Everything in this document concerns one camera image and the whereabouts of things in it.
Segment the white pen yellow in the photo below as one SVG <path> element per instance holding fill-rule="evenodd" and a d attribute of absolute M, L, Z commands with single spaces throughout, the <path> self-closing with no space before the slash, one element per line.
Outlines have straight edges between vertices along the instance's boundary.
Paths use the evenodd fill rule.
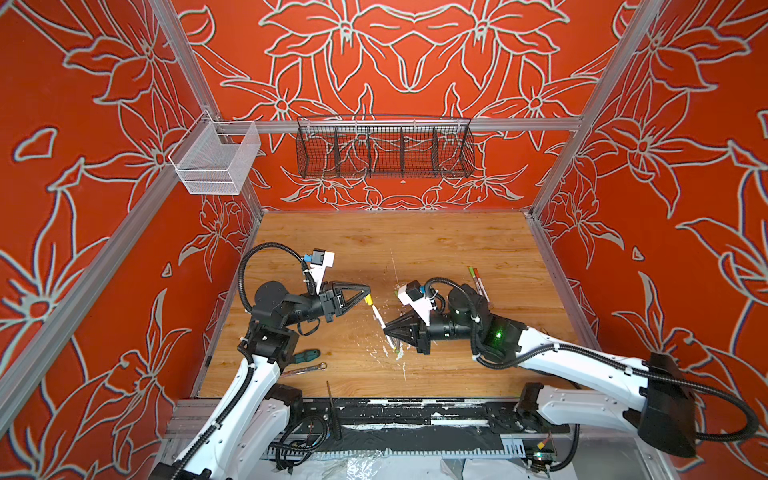
<path fill-rule="evenodd" d="M 383 317 L 381 316 L 381 314 L 380 314 L 378 308 L 376 307 L 376 305 L 372 304 L 371 305 L 371 309 L 372 309 L 372 313 L 373 313 L 373 316 L 374 316 L 375 320 L 377 321 L 377 323 L 379 324 L 379 326 L 381 327 L 381 329 L 383 331 L 384 328 L 386 327 L 386 324 L 385 324 L 385 322 L 383 320 Z M 384 336 L 385 336 L 385 340 L 387 341 L 388 345 L 393 350 L 397 350 L 397 345 L 395 344 L 393 339 L 391 337 L 389 337 L 388 335 L 386 335 L 386 334 L 384 334 Z"/>

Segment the white pen purple end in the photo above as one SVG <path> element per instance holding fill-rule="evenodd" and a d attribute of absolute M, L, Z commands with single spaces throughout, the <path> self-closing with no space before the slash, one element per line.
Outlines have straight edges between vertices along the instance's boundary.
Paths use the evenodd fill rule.
<path fill-rule="evenodd" d="M 478 291 L 479 291 L 479 293 L 480 293 L 480 294 L 481 294 L 481 295 L 482 295 L 482 296 L 483 296 L 483 297 L 486 299 L 486 301 L 488 302 L 488 304 L 489 304 L 489 305 L 491 305 L 491 304 L 492 304 L 492 302 L 491 302 L 491 300 L 490 300 L 490 297 L 489 297 L 488 291 L 486 290 L 486 288 L 485 288 L 485 286 L 484 286 L 484 283 L 483 283 L 483 281 L 482 281 L 482 278 L 481 278 L 481 276 L 480 276 L 479 270 L 478 270 L 477 268 L 474 268 L 474 269 L 475 269 L 475 271 L 476 271 L 476 274 L 477 274 L 477 277 L 478 277 L 478 283 L 479 283 L 479 285 L 478 285 L 478 287 L 479 287 L 479 288 L 478 288 Z"/>

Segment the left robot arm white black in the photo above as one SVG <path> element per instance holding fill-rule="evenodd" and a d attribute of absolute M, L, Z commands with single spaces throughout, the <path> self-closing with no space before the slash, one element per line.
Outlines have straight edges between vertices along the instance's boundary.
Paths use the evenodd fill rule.
<path fill-rule="evenodd" d="M 299 263 L 305 292 L 292 294 L 282 283 L 269 281 L 248 294 L 246 267 L 265 250 L 280 250 Z M 278 470 L 290 472 L 326 443 L 332 435 L 328 420 L 305 412 L 302 392 L 279 380 L 296 361 L 304 324 L 332 322 L 371 292 L 365 284 L 325 281 L 325 271 L 333 262 L 329 251 L 300 255 L 277 242 L 258 244 L 243 255 L 237 291 L 250 319 L 237 347 L 240 366 L 203 427 L 176 460 L 158 463 L 151 478 L 247 479 L 265 456 Z"/>

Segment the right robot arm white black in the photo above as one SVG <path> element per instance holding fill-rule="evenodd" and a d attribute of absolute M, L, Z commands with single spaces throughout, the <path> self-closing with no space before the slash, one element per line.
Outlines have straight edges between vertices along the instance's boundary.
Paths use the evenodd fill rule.
<path fill-rule="evenodd" d="M 412 281 L 397 291 L 407 312 L 386 323 L 384 333 L 424 355 L 438 341 L 466 340 L 471 357 L 496 371 L 520 368 L 577 384 L 563 390 L 541 383 L 525 387 L 519 416 L 549 425 L 579 424 L 635 432 L 664 453 L 692 458 L 698 442 L 732 443 L 750 439 L 760 422 L 741 398 L 684 379 L 666 354 L 647 360 L 585 348 L 493 313 L 488 300 L 468 284 L 436 277 Z M 732 432 L 701 432 L 696 427 L 695 396 L 723 400 L 745 417 Z"/>

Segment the white pen green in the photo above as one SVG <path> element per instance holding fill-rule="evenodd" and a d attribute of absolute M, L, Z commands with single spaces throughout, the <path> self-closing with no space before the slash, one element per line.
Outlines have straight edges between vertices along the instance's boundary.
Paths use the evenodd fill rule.
<path fill-rule="evenodd" d="M 474 282 L 474 284 L 477 286 L 477 288 L 479 288 L 479 287 L 478 287 L 478 285 L 479 285 L 479 283 L 478 283 L 478 277 L 477 277 L 477 274 L 476 274 L 476 271 L 475 271 L 475 269 L 474 269 L 473 267 L 469 266 L 469 267 L 468 267 L 468 270 L 469 270 L 469 273 L 470 273 L 470 275 L 471 275 L 471 278 L 473 279 L 473 282 Z"/>

